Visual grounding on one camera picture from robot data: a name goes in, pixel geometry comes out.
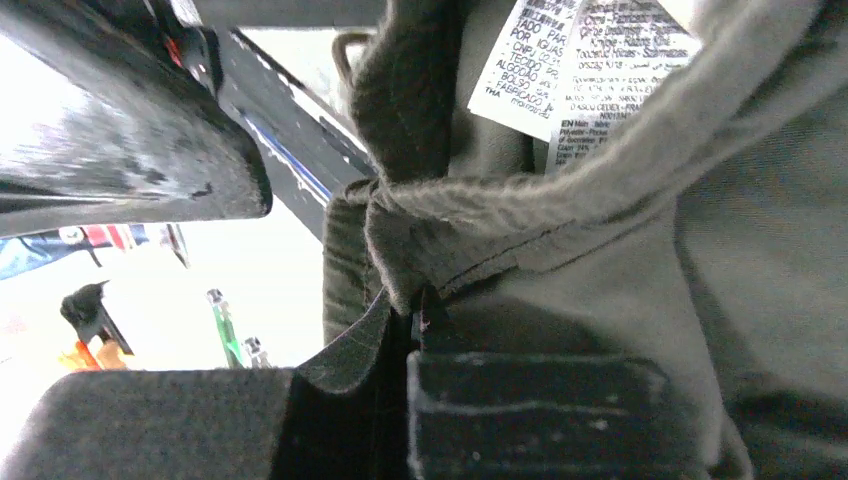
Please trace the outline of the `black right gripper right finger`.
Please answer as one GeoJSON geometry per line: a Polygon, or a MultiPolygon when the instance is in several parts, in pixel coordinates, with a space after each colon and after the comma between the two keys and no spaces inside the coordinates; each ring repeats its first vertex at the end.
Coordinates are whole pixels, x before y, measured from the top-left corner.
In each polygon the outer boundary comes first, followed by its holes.
{"type": "Polygon", "coordinates": [[[414,479],[695,479],[679,396],[654,363],[610,355],[483,353],[422,289],[407,358],[414,479]]]}

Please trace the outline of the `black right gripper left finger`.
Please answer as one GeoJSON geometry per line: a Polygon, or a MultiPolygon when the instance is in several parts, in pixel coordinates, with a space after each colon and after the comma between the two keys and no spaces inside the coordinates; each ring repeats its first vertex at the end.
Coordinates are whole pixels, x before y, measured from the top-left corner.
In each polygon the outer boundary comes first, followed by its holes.
{"type": "Polygon", "coordinates": [[[402,479],[410,319],[380,293],[296,368],[74,373],[5,479],[402,479]]]}

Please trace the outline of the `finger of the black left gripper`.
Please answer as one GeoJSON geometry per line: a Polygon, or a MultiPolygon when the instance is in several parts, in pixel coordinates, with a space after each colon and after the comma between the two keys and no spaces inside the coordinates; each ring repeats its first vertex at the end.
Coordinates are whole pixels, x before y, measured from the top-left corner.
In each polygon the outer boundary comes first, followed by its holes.
{"type": "Polygon", "coordinates": [[[174,32],[159,1],[2,3],[3,236],[270,211],[257,146],[174,32]]]}

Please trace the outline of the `olive green shorts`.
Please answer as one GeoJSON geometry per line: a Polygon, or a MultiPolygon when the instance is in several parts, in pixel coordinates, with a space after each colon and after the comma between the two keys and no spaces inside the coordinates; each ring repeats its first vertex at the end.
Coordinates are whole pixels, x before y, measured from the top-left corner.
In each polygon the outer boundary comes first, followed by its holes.
{"type": "Polygon", "coordinates": [[[847,5],[698,1],[702,46],[585,158],[460,109],[508,1],[391,1],[326,211],[323,333],[425,285],[473,350],[654,361],[699,479],[847,475],[847,5]]]}

